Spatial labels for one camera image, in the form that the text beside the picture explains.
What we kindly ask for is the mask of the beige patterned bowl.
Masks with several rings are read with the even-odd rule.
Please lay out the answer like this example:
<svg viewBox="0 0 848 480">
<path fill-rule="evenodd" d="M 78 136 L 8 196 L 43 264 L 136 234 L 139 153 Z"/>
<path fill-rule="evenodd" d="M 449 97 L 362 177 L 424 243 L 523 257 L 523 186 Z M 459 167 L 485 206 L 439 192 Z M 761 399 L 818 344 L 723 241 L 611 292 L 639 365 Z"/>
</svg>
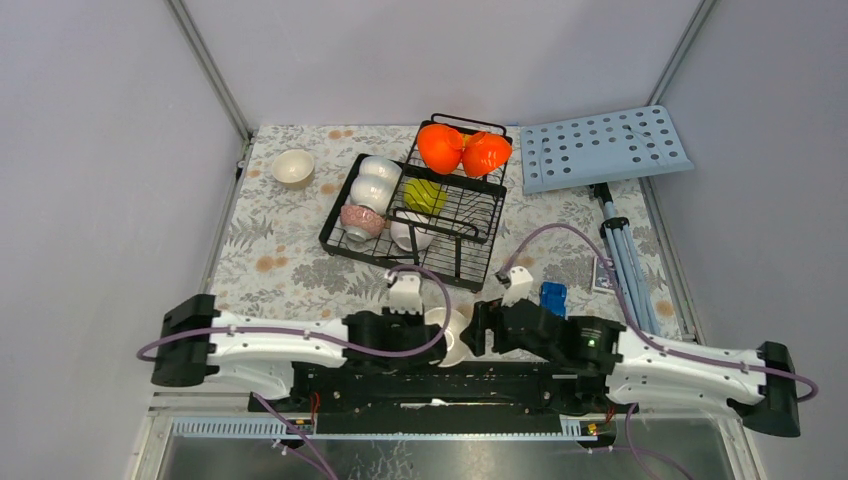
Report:
<svg viewBox="0 0 848 480">
<path fill-rule="evenodd" d="M 443 327 L 446 309 L 438 307 L 428 310 L 424 315 L 426 325 Z M 470 320 L 461 312 L 451 309 L 448 326 L 444 333 L 446 340 L 446 355 L 438 364 L 439 368 L 454 367 L 472 356 L 471 349 L 461 340 L 461 333 L 469 326 Z"/>
</svg>

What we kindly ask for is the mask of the black wire dish rack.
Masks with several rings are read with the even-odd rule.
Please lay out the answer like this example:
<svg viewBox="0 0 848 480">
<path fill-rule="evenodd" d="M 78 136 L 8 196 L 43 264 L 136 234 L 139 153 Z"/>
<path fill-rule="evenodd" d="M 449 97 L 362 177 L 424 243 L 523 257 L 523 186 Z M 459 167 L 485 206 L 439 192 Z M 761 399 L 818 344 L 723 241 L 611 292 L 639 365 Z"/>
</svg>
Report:
<svg viewBox="0 0 848 480">
<path fill-rule="evenodd" d="M 448 285 L 481 291 L 505 203 L 507 165 L 481 177 L 467 176 L 463 167 L 439 175 L 426 166 L 414 141 L 406 157 L 395 162 L 401 174 L 382 217 L 402 233 L 430 234 L 433 240 L 425 245 L 413 239 L 405 251 L 391 239 L 389 228 L 363 241 L 353 240 L 344 230 L 342 208 L 353 202 L 353 185 L 366 158 L 361 153 L 354 160 L 324 222 L 319 234 L 323 250 L 383 268 L 418 265 Z"/>
</svg>

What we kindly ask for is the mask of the plain beige bowl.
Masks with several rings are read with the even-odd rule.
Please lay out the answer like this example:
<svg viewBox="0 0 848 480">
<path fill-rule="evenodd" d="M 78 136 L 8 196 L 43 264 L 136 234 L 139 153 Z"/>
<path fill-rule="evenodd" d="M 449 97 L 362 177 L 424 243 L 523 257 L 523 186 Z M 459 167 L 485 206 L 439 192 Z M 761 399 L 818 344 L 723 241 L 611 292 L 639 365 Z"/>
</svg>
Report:
<svg viewBox="0 0 848 480">
<path fill-rule="evenodd" d="M 305 189 L 312 183 L 314 173 L 314 157 L 303 149 L 287 150 L 279 154 L 271 164 L 273 178 L 292 190 Z"/>
</svg>

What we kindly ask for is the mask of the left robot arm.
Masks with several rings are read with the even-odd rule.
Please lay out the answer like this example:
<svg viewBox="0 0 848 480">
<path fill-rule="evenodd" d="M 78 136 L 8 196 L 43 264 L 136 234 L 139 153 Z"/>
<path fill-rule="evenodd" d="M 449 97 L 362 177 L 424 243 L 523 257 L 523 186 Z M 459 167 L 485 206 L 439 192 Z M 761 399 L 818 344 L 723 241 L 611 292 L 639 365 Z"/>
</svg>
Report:
<svg viewBox="0 0 848 480">
<path fill-rule="evenodd" d="M 214 296 L 197 294 L 164 315 L 159 340 L 138 356 L 152 362 L 156 386 L 224 383 L 296 411 L 309 401 L 311 388 L 295 374 L 298 364 L 366 375 L 444 361 L 454 345 L 451 321 L 444 309 L 431 313 L 431 322 L 389 308 L 283 321 L 221 311 Z"/>
</svg>

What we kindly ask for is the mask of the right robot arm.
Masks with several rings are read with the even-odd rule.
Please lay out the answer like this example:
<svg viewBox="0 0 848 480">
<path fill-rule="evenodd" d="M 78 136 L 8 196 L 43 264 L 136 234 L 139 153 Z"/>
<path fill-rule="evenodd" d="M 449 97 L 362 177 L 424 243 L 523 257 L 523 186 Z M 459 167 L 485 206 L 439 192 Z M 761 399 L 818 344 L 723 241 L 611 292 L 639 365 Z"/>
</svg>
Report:
<svg viewBox="0 0 848 480">
<path fill-rule="evenodd" d="M 799 396 L 786 345 L 753 350 L 707 347 L 657 338 L 596 316 L 561 317 L 522 299 L 475 304 L 460 339 L 475 356 L 523 350 L 580 377 L 575 402 L 597 412 L 618 405 L 680 405 L 738 417 L 755 432 L 797 438 Z"/>
</svg>

